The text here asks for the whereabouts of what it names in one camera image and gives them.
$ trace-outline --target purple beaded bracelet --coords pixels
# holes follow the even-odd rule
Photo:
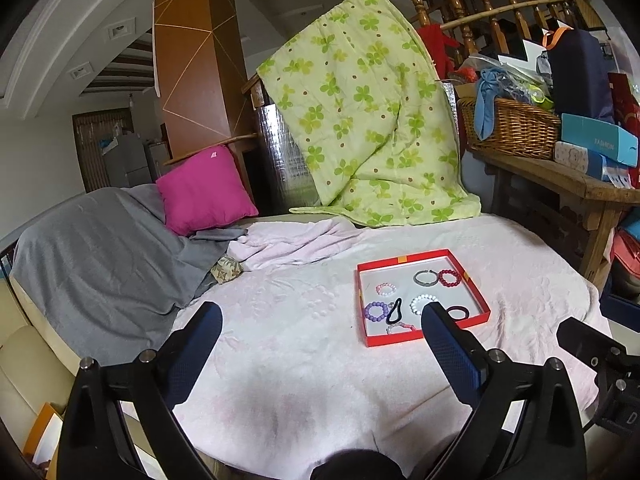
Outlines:
[[[378,317],[373,317],[369,311],[371,310],[372,306],[378,306],[382,309],[382,314],[380,314],[380,316]],[[369,303],[365,308],[364,308],[364,317],[366,317],[369,321],[373,321],[374,323],[377,323],[379,321],[382,321],[383,319],[385,319],[385,317],[389,314],[389,307],[386,303],[383,303],[382,301],[374,301],[373,303]]]

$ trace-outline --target blue gripper pad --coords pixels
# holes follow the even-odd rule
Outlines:
[[[220,307],[212,301],[206,301],[182,330],[184,333],[190,332],[190,336],[166,374],[163,397],[170,410],[176,404],[187,400],[220,337],[222,332]]]
[[[475,408],[481,397],[481,372],[431,305],[422,310],[422,334],[458,400]]]

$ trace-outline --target red beaded bracelet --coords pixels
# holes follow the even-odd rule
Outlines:
[[[455,282],[446,282],[445,279],[444,279],[444,275],[445,274],[451,274],[452,276],[455,276],[456,281]],[[462,281],[462,276],[460,276],[460,273],[457,272],[456,270],[443,269],[438,273],[438,280],[444,286],[456,286],[456,285],[459,285],[460,282]]]

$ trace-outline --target gray blanket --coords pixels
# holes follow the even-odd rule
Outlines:
[[[178,309],[204,291],[228,241],[244,232],[177,236],[164,225],[154,184],[107,187],[29,227],[13,272],[76,355],[124,363],[160,347]]]

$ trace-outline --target teal box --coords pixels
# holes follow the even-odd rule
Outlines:
[[[562,140],[635,168],[638,138],[624,128],[597,119],[562,114]]]

